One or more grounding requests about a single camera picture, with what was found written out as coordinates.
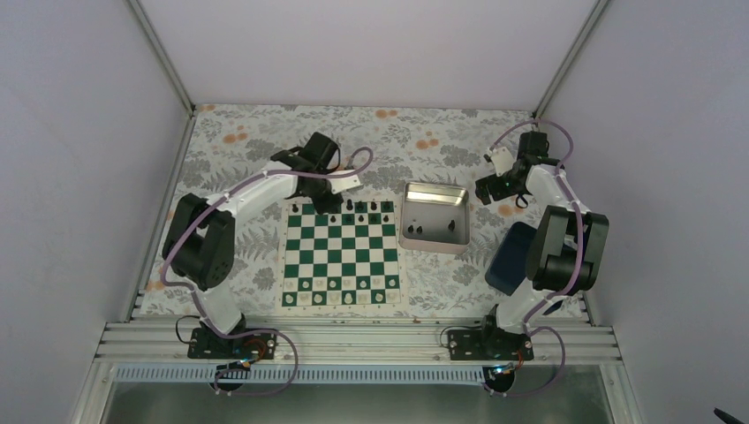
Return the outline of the pink metal tin tray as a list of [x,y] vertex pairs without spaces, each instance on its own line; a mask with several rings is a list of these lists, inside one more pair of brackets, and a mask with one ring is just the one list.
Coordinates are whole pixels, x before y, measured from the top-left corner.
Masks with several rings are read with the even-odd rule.
[[[448,225],[454,220],[456,227]],[[402,200],[399,244],[407,250],[463,254],[471,241],[469,192],[457,185],[407,182]]]

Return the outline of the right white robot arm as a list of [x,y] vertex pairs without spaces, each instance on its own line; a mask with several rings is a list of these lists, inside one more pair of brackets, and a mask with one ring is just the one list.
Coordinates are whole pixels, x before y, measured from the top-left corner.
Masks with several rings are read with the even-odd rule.
[[499,360],[528,352],[531,321],[594,285],[609,219],[573,192],[562,161],[549,156],[544,132],[524,132],[516,154],[500,148],[487,159],[496,171],[475,183],[483,204],[533,197],[544,209],[537,227],[515,223],[507,230],[485,273],[486,283],[507,298],[484,317],[478,346]]

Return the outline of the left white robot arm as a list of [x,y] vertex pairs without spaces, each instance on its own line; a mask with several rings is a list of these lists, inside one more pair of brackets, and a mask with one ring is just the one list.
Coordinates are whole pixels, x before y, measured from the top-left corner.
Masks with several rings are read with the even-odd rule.
[[189,291],[211,346],[225,358],[246,345],[244,315],[225,282],[235,259],[236,230],[263,209],[304,197],[315,212],[333,212],[345,191],[361,185],[358,170],[330,167],[339,146],[316,132],[302,147],[281,150],[250,178],[208,197],[188,193],[178,200],[163,243],[161,282]]

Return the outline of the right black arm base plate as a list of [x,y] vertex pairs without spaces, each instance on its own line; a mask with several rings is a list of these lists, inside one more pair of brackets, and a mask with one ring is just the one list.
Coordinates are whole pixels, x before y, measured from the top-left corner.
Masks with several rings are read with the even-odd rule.
[[485,333],[479,329],[451,329],[447,332],[451,360],[533,360],[533,344],[525,334],[502,329]]

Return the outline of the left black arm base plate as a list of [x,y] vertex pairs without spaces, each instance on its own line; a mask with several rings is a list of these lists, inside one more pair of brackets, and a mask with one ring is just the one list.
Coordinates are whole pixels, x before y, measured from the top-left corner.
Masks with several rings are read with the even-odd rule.
[[209,360],[272,360],[277,336],[253,333],[236,339],[219,337],[210,329],[193,330],[187,349],[189,359]]

